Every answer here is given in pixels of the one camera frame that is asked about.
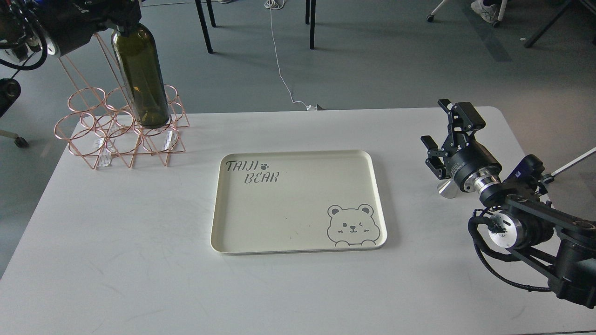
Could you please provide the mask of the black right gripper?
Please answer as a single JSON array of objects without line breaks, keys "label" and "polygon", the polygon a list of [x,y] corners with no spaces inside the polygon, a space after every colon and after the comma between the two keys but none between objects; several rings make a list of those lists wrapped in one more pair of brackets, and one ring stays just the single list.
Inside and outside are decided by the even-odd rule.
[{"label": "black right gripper", "polygon": [[426,165],[439,180],[452,179],[460,191],[473,192],[474,182],[468,179],[476,178],[479,170],[494,176],[502,170],[490,151],[475,140],[475,132],[486,122],[470,102],[452,103],[445,98],[438,100],[438,105],[447,113],[447,138],[440,148],[431,136],[420,138],[427,149]]}]

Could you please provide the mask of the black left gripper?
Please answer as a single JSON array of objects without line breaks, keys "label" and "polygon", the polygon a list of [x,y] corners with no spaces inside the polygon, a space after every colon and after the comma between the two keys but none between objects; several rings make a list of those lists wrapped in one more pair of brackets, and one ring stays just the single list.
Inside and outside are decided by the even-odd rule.
[{"label": "black left gripper", "polygon": [[142,17],[140,0],[90,0],[88,9],[97,32],[112,28],[130,34]]}]

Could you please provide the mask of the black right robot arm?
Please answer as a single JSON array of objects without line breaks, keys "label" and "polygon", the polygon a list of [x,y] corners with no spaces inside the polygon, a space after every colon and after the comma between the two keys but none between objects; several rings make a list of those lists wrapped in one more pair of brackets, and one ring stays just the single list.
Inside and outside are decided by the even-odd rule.
[{"label": "black right robot arm", "polygon": [[551,291],[564,299],[594,308],[595,223],[552,208],[542,202],[545,185],[553,180],[543,174],[536,155],[526,155],[501,181],[502,166],[475,139],[485,121],[470,102],[440,99],[447,113],[447,138],[438,146],[431,136],[421,137],[427,149],[426,165],[440,180],[439,193],[451,199],[458,192],[478,193],[482,208],[473,212],[468,231],[481,263],[497,278],[485,256],[500,261],[523,261],[547,278],[547,287],[503,282],[527,291]]}]

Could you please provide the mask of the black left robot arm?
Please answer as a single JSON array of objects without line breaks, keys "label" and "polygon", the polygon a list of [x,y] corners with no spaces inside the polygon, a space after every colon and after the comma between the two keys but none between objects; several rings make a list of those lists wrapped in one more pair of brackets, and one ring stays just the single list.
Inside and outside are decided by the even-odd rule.
[{"label": "black left robot arm", "polygon": [[40,68],[109,28],[130,34],[140,22],[139,0],[3,0],[1,64],[15,71]]}]

